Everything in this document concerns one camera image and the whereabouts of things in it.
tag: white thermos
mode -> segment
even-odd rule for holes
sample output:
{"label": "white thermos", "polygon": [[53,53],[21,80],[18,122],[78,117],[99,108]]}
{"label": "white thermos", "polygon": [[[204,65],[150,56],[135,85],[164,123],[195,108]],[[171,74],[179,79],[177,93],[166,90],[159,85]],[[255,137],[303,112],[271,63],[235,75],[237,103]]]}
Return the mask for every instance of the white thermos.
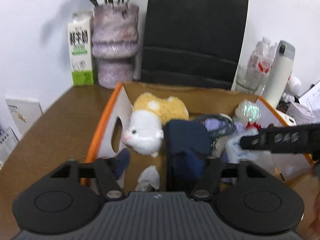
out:
{"label": "white thermos", "polygon": [[278,106],[280,98],[287,85],[293,68],[295,48],[286,41],[280,41],[270,76],[262,96],[274,108]]}

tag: screw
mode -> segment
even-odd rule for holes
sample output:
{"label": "screw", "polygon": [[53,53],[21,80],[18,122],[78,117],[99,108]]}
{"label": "screw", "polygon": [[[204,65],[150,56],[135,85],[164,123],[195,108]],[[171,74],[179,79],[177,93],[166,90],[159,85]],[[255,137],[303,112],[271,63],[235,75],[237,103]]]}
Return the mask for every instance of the screw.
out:
{"label": "screw", "polygon": [[108,198],[120,198],[122,196],[122,192],[119,190],[110,190],[107,192]]}
{"label": "screw", "polygon": [[258,142],[259,142],[259,139],[255,139],[255,140],[252,141],[252,145],[257,144]]}
{"label": "screw", "polygon": [[205,189],[196,190],[194,194],[199,198],[206,198],[210,196],[209,192]]}

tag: purple cloth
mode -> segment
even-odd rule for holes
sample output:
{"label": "purple cloth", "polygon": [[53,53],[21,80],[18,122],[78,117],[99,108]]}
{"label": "purple cloth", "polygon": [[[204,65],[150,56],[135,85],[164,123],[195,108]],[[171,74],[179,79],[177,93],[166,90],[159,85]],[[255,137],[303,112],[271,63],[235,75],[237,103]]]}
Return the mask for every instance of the purple cloth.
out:
{"label": "purple cloth", "polygon": [[[235,125],[236,131],[233,134],[238,134],[245,131],[244,125],[241,122],[235,122]],[[226,122],[210,118],[204,121],[204,126],[207,128],[207,130],[218,130],[223,129],[226,126]]]}

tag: wooden table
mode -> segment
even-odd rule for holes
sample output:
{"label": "wooden table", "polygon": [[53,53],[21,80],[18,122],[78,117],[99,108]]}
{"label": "wooden table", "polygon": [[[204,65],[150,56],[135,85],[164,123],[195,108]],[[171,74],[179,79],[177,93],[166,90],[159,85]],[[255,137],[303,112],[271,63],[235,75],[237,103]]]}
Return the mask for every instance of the wooden table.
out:
{"label": "wooden table", "polygon": [[20,192],[68,158],[84,161],[111,93],[99,85],[71,88],[17,145],[0,171],[1,240],[19,232],[11,207]]}

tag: plush hamster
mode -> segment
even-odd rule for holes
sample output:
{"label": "plush hamster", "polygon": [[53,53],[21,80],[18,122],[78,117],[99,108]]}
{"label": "plush hamster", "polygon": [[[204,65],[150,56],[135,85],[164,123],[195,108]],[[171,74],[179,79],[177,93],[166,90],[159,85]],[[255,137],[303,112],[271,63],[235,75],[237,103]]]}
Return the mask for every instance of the plush hamster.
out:
{"label": "plush hamster", "polygon": [[160,99],[143,93],[133,104],[129,127],[122,141],[137,153],[157,157],[164,138],[162,125],[171,119],[189,119],[184,103],[175,97]]}
{"label": "plush hamster", "polygon": [[133,111],[148,110],[161,120],[165,125],[171,119],[189,120],[189,113],[185,104],[176,97],[161,99],[151,93],[141,94],[133,104]]}
{"label": "plush hamster", "polygon": [[163,137],[158,116],[150,111],[137,110],[131,115],[129,127],[122,134],[122,141],[139,154],[157,157]]}

